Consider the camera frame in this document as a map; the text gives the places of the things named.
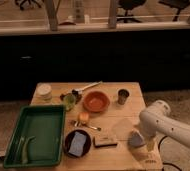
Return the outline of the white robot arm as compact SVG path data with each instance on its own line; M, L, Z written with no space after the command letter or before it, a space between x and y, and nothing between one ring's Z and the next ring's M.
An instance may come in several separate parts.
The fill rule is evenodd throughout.
M163 100L156 100L139 113L142 134L150 139L160 132L190 148L190 125L171 119L170 106Z

